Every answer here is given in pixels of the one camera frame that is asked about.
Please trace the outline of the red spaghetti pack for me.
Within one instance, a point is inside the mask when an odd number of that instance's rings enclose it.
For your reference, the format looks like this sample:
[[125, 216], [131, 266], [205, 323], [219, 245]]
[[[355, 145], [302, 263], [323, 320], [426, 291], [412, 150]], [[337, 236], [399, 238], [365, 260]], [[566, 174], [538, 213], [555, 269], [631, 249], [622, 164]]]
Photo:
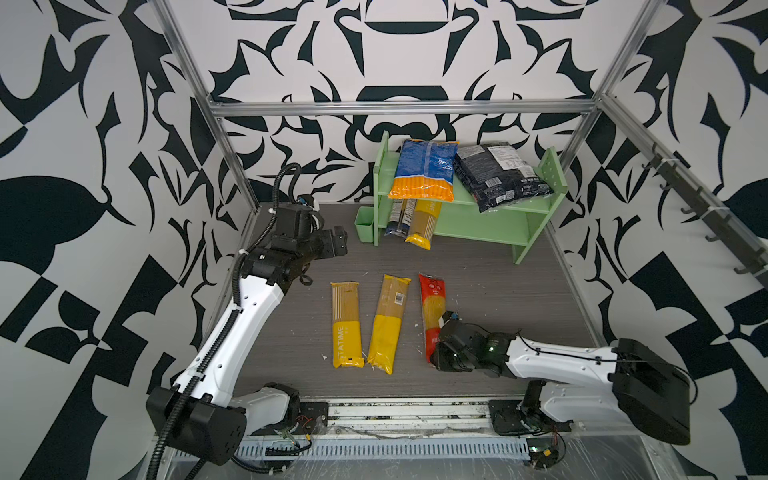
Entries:
[[442, 316], [446, 312], [446, 286], [441, 278], [420, 274], [422, 322], [424, 326], [425, 357], [427, 362], [439, 342]]

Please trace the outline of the yellow spaghetti pack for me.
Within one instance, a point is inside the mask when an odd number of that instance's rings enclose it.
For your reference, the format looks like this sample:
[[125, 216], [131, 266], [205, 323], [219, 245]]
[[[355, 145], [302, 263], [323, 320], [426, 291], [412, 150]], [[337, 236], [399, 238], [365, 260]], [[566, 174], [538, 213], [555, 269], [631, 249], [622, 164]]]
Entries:
[[368, 351], [368, 363], [391, 375], [404, 318], [410, 278], [383, 277]]
[[416, 201], [406, 242], [424, 250], [432, 247], [432, 238], [440, 216], [442, 203], [427, 199]]
[[331, 284], [333, 365], [363, 368], [359, 310], [359, 284]]

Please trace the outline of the clear blue spaghetti pack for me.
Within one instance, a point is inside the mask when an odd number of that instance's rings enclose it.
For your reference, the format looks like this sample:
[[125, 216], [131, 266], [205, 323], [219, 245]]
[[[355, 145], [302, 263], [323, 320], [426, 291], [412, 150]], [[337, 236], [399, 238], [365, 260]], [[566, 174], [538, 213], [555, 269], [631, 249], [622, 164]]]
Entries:
[[416, 204], [416, 199], [398, 199], [393, 202], [385, 228], [386, 236], [396, 236], [402, 239], [408, 236]]

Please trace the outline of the blue orange pasta bag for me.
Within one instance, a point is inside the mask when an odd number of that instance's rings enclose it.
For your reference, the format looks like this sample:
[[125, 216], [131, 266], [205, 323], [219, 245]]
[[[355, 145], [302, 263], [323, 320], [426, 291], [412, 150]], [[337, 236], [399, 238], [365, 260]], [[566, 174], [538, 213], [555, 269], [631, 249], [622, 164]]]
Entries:
[[454, 200], [457, 142], [405, 140], [388, 197], [393, 200]]

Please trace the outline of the black pasta bag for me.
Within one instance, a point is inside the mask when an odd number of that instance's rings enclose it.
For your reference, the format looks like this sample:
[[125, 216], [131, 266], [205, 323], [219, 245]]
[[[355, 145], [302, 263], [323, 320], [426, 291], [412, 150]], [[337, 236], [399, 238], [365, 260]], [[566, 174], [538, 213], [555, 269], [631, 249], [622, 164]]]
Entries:
[[459, 146], [453, 169], [480, 213], [553, 193], [534, 168], [506, 142]]

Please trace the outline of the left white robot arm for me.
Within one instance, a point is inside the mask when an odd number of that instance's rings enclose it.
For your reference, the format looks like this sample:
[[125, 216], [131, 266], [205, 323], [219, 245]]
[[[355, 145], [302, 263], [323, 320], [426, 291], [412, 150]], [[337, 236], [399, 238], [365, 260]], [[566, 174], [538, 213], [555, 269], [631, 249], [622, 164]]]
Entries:
[[293, 282], [314, 260], [344, 256], [341, 226], [276, 236], [262, 248], [240, 251], [232, 297], [211, 335], [172, 387], [150, 393], [147, 413], [158, 439], [147, 468], [154, 479], [167, 448], [224, 465], [243, 438], [264, 428], [293, 429], [300, 413], [298, 392], [278, 383], [237, 397], [234, 387], [258, 335]]

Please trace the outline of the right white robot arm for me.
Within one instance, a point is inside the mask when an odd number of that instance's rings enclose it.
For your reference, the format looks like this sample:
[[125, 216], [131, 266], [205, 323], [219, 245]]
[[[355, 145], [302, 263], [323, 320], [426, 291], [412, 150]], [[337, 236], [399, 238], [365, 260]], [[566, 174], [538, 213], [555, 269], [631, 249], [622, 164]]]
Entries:
[[527, 383], [522, 400], [492, 400], [496, 434], [557, 435], [576, 422], [631, 425], [672, 445], [691, 441], [698, 387], [688, 373], [633, 339], [571, 347], [490, 332], [447, 312], [428, 356], [443, 372], [480, 371]]

